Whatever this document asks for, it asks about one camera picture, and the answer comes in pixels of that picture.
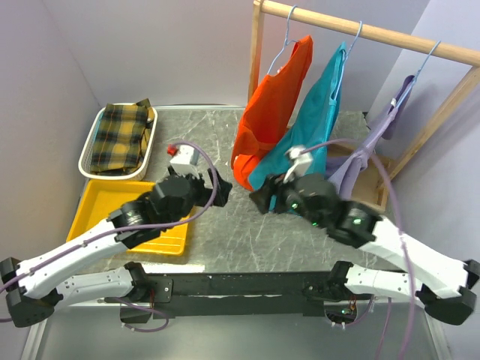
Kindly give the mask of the teal t shirt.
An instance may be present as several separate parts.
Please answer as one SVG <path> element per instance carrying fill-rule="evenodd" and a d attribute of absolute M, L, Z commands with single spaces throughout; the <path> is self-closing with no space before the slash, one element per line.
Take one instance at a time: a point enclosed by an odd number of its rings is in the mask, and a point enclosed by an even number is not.
<path fill-rule="evenodd" d="M 260 189 L 266 176 L 282 174 L 289 169 L 290 162 L 285 156 L 289 148 L 310 148 L 329 140 L 340 109 L 346 57 L 346 44 L 342 43 L 304 98 L 293 126 L 248 176 L 254 190 Z"/>

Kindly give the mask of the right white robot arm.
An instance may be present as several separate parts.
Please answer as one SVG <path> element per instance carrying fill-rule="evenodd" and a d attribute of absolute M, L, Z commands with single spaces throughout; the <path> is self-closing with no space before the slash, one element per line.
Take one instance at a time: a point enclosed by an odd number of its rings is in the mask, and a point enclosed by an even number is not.
<path fill-rule="evenodd" d="M 476 308 L 472 288 L 479 281 L 479 263 L 445 256 L 406 234 L 371 207 L 341 199 L 335 186 L 319 174 L 285 182 L 270 175 L 250 199 L 265 214 L 293 212 L 342 245 L 373 254 L 397 271 L 373 270 L 338 261 L 314 296 L 339 302 L 353 295 L 413 301 L 440 322 L 463 324 Z"/>

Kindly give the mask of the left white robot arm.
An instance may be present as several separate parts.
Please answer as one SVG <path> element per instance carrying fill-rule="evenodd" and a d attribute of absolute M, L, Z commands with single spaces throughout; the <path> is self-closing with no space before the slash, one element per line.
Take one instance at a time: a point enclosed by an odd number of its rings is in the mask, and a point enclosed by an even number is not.
<path fill-rule="evenodd" d="M 29 260 L 9 257 L 1 261 L 1 289 L 6 293 L 9 320 L 24 328 L 79 302 L 102 297 L 126 302 L 148 299 L 152 282 L 139 263 L 95 274 L 78 272 L 102 257 L 128 251 L 183 224 L 195 206 L 225 206 L 232 184 L 217 171 L 210 170 L 208 175 L 210 188 L 201 176 L 171 170 L 151 190 L 62 246 Z"/>

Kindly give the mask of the lilac t shirt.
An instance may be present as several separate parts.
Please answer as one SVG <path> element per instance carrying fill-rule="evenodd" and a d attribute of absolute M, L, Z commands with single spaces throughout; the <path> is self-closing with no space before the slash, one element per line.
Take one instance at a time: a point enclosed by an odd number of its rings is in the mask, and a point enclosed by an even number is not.
<path fill-rule="evenodd" d="M 393 137 L 400 114 L 410 97 L 416 76 L 407 76 L 397 94 L 390 100 L 383 111 L 367 123 L 369 134 L 363 143 L 350 156 L 327 157 L 326 177 L 332 182 L 339 196 L 348 200 L 360 172 L 368 168 L 368 160 L 374 153 L 377 143 Z"/>

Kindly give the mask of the orange t shirt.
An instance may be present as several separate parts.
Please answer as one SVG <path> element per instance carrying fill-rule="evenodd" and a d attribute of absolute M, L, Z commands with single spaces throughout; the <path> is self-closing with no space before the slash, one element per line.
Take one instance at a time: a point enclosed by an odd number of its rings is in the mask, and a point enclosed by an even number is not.
<path fill-rule="evenodd" d="M 231 168 L 235 180 L 249 191 L 253 187 L 248 177 L 287 131 L 302 83 L 311 66 L 313 48 L 311 36 L 298 40 L 288 62 L 277 74 L 263 78 L 238 123 Z"/>

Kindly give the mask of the blue hanger with orange shirt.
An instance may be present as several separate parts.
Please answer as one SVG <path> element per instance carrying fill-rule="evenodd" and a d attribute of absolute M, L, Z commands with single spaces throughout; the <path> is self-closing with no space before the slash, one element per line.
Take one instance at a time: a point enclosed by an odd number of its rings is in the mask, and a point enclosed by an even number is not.
<path fill-rule="evenodd" d="M 268 68 L 268 71 L 267 71 L 267 75 L 269 75 L 271 72 L 272 72 L 272 69 L 273 67 L 275 66 L 275 63 L 277 62 L 277 60 L 281 57 L 281 55 L 284 53 L 285 49 L 291 44 L 291 43 L 296 43 L 296 40 L 290 40 L 289 39 L 289 35 L 290 35 L 290 19 L 291 19 L 291 16 L 293 15 L 293 12 L 294 10 L 298 7 L 297 4 L 293 5 L 291 10 L 289 11 L 289 14 L 286 18 L 286 31 L 285 31 L 285 36 L 284 36 L 284 39 L 283 39 L 283 45 L 282 45 L 282 48 L 280 49 L 279 53 L 273 58 L 269 68 Z"/>

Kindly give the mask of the blue hanger with lilac shirt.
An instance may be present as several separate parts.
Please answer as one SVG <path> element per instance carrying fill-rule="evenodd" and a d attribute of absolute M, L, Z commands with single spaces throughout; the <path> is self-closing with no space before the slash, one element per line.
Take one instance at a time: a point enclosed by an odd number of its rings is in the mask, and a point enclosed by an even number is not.
<path fill-rule="evenodd" d="M 418 68 L 418 70 L 415 72 L 414 75 L 408 76 L 409 81 L 404 82 L 402 85 L 402 88 L 400 89 L 398 95 L 392 98 L 391 100 L 391 107 L 393 109 L 399 109 L 401 108 L 403 102 L 410 96 L 411 91 L 413 90 L 413 87 L 415 86 L 416 82 L 418 81 L 418 78 L 423 71 L 425 65 L 428 62 L 428 59 L 433 55 L 434 51 L 437 49 L 437 47 L 442 43 L 441 40 L 438 40 L 435 45 L 431 48 L 430 52 L 425 56 L 424 61 L 422 62 L 421 66 Z"/>

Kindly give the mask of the wooden clothes rack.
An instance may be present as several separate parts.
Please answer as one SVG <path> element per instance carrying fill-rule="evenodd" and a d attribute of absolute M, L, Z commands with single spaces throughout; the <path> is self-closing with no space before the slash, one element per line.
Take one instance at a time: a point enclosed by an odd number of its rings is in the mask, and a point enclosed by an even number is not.
<path fill-rule="evenodd" d="M 323 13 L 295 8 L 275 1 L 255 1 L 253 3 L 252 33 L 250 42 L 250 81 L 247 97 L 251 98 L 258 86 L 260 74 L 260 58 L 263 42 L 264 15 L 294 20 L 311 26 L 332 30 L 348 35 L 355 35 L 359 27 L 357 22 L 329 16 Z M 372 25 L 364 25 L 360 37 L 382 44 L 388 44 L 405 50 L 426 54 L 434 46 L 433 40 L 416 37 Z M 452 113 L 466 100 L 468 95 L 479 84 L 479 52 L 460 46 L 441 43 L 434 51 L 437 58 L 446 59 L 471 68 L 463 79 L 455 86 L 450 95 L 442 102 L 428 123 L 419 131 L 419 134 L 406 148 L 398 160 L 381 157 L 382 164 L 386 165 L 388 177 L 392 180 L 408 164 L 422 146 L 431 138 Z M 383 212 L 386 209 L 391 190 L 386 189 L 384 181 L 377 169 L 367 169 L 362 172 L 352 192 L 353 199 L 363 202 L 376 210 Z"/>

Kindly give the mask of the yellow plaid cloth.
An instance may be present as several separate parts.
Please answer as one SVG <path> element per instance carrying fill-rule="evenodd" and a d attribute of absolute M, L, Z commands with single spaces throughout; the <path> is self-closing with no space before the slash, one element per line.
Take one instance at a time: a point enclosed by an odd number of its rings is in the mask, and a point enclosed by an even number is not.
<path fill-rule="evenodd" d="M 127 105 L 108 103 L 94 138 L 90 172 L 102 176 L 135 172 L 146 156 L 154 117 L 148 98 Z"/>

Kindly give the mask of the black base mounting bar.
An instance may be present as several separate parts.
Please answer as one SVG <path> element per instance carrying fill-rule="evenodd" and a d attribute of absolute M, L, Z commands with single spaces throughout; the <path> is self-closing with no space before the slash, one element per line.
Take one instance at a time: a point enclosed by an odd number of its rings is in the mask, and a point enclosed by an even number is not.
<path fill-rule="evenodd" d="M 175 317 L 301 314 L 322 317 L 325 302 L 353 293 L 327 271 L 150 274 L 130 303 L 152 302 Z"/>

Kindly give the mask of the yellow plastic tray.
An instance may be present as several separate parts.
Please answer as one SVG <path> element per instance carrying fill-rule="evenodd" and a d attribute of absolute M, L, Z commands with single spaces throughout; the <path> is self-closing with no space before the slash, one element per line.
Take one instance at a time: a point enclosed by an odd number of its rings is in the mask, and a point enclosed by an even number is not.
<path fill-rule="evenodd" d="M 154 184 L 148 181 L 91 180 L 86 185 L 75 218 L 67 235 L 70 241 L 90 230 L 94 225 L 124 203 L 135 200 L 150 191 Z M 131 250 L 132 253 L 181 256 L 187 243 L 188 225 L 183 224 L 163 232 L 161 236 Z"/>

